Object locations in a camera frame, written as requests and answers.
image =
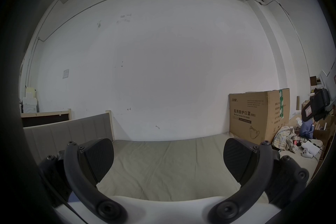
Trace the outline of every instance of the green tape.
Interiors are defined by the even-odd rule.
[[[279,90],[279,97],[280,97],[280,117],[284,118],[284,95],[282,90]]]

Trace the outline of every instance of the light switch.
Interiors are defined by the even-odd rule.
[[[63,71],[63,78],[66,79],[69,76],[69,69]]]

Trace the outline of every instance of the wooden headboard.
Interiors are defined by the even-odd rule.
[[[69,141],[82,144],[96,138],[114,140],[111,111],[78,120],[25,127],[30,151],[39,164],[47,155],[64,150]]]

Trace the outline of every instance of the crumpled clothing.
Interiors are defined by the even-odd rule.
[[[307,139],[313,138],[314,125],[313,120],[302,121],[302,126],[300,127],[300,136]]]
[[[296,153],[298,151],[298,147],[294,145],[293,138],[295,137],[294,129],[288,126],[283,126],[276,133],[274,140],[272,142],[272,146],[275,146],[278,149],[283,151],[291,151]]]

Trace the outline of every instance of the white appliance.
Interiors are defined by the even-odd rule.
[[[37,105],[24,104],[23,105],[23,113],[37,113],[36,106]]]
[[[37,105],[37,98],[22,98],[22,103],[23,104],[31,104],[31,105]]]

